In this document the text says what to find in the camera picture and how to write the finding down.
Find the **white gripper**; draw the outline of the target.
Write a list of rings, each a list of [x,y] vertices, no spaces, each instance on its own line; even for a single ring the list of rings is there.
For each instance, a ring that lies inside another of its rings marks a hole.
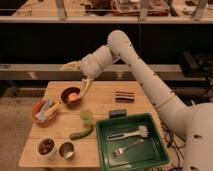
[[[79,98],[82,98],[105,68],[114,62],[113,55],[108,45],[99,47],[96,51],[86,55],[81,61],[72,61],[61,66],[61,71],[81,70],[85,78],[82,80],[83,87],[80,90]]]

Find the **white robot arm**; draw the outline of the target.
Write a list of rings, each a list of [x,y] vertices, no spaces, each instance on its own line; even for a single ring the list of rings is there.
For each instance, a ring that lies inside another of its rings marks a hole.
[[[80,61],[61,66],[62,71],[79,69],[89,89],[105,68],[121,59],[153,104],[160,119],[177,136],[186,140],[182,171],[213,171],[213,103],[185,105],[135,51],[129,37],[121,30],[112,31],[107,44]]]

